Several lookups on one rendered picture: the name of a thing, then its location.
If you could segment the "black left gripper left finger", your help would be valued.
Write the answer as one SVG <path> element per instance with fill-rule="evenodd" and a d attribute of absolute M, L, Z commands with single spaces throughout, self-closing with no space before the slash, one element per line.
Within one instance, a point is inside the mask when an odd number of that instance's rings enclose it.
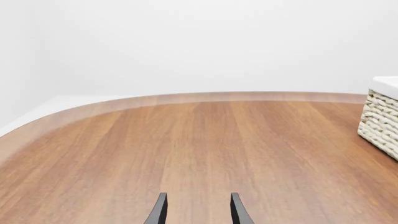
<path fill-rule="evenodd" d="M 167 219 L 167 194 L 162 192 L 144 224 L 165 224 Z"/>

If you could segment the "white woven basket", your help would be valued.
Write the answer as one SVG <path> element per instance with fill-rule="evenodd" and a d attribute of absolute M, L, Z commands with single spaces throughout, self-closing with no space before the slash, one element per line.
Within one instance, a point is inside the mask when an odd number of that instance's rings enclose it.
<path fill-rule="evenodd" d="M 358 134 L 398 161 L 398 76 L 372 79 Z"/>

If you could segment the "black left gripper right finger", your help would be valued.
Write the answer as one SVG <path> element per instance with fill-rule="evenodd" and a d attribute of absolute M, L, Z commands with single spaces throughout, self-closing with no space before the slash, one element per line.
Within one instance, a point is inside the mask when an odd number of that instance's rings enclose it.
<path fill-rule="evenodd" d="M 230 210 L 233 224 L 254 224 L 236 192 L 231 194 Z"/>

